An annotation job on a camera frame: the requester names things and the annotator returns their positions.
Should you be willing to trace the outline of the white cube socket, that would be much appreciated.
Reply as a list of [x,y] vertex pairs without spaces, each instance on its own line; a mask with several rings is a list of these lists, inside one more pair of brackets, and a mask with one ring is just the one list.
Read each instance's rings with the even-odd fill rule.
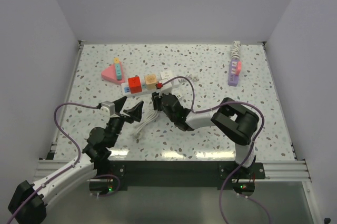
[[166,70],[166,71],[160,72],[160,77],[161,77],[161,80],[169,80],[174,77],[174,74],[171,70]]

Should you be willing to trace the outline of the white usb power strip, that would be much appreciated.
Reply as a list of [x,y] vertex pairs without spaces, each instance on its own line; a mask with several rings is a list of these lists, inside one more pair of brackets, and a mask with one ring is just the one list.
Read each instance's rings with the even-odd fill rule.
[[178,100],[182,100],[183,95],[179,92],[174,92],[173,95],[178,99]]

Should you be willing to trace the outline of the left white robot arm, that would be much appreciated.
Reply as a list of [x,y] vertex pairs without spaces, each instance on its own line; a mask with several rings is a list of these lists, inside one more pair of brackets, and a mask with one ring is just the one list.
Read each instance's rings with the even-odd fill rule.
[[127,98],[104,101],[95,106],[108,116],[106,127],[93,128],[87,139],[87,145],[81,149],[70,137],[77,150],[77,156],[50,175],[33,183],[21,182],[8,205],[12,214],[11,223],[42,223],[47,216],[47,207],[56,202],[62,194],[70,191],[80,182],[97,177],[103,178],[109,172],[108,158],[110,148],[114,147],[125,123],[132,124],[142,119],[143,101],[133,108],[123,108]]

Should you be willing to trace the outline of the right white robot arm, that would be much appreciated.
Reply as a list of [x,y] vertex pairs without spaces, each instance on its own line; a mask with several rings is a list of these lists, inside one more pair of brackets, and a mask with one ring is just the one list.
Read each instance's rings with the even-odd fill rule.
[[171,122],[182,131],[194,131],[202,127],[216,126],[235,143],[236,175],[247,178],[253,172],[256,160],[253,153],[258,134],[264,126],[264,116],[251,104],[224,98],[206,110],[192,111],[180,104],[173,94],[152,93],[153,108],[166,114]]

